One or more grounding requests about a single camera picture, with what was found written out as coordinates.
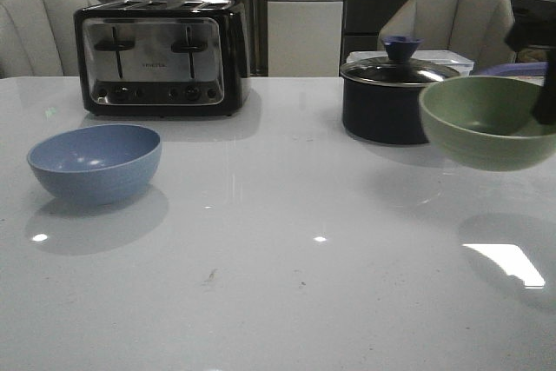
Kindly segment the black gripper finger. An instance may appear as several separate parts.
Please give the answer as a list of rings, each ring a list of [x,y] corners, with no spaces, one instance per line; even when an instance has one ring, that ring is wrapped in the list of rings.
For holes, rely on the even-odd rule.
[[[537,102],[532,109],[533,118],[540,124],[555,124],[555,50],[547,53],[547,67],[544,84],[540,90]]]

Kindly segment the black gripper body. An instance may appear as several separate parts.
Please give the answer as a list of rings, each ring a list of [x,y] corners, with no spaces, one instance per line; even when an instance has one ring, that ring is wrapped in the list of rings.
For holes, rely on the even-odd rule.
[[[513,0],[513,14],[506,38],[511,49],[555,48],[555,0]]]

